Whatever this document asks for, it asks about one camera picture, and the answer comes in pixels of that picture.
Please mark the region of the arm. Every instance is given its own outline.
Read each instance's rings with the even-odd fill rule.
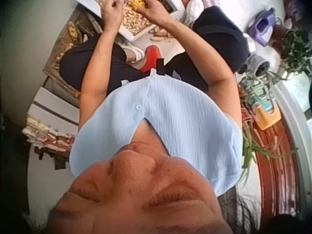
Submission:
[[[183,46],[209,86],[208,95],[218,107],[242,127],[240,100],[234,75],[222,56],[197,33],[171,18],[162,4],[145,0],[147,8],[138,7],[148,20],[165,28]]]
[[[122,6],[123,0],[107,0],[102,3],[102,18],[105,27],[82,80],[79,129],[106,98],[112,49],[122,20]]]

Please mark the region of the watering can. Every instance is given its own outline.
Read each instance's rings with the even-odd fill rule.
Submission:
[[[255,22],[248,28],[248,34],[262,46],[267,46],[276,24],[275,9],[262,11]]]

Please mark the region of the hand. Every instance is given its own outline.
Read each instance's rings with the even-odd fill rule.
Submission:
[[[166,28],[166,24],[171,22],[173,19],[165,7],[157,0],[144,1],[146,2],[146,8],[134,6],[134,10],[145,16],[150,22],[162,28]]]
[[[102,20],[104,23],[104,32],[117,34],[121,21],[124,0],[101,0]]]

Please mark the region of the light blue shirt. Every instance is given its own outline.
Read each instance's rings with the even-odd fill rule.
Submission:
[[[188,161],[222,195],[241,175],[241,130],[199,89],[151,74],[114,90],[84,124],[69,158],[72,173],[111,159],[145,118],[170,156]]]

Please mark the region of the red slipper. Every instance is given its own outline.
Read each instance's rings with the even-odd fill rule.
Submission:
[[[146,52],[146,62],[140,69],[142,72],[149,72],[152,68],[157,67],[157,59],[161,58],[159,48],[155,45],[147,47]]]

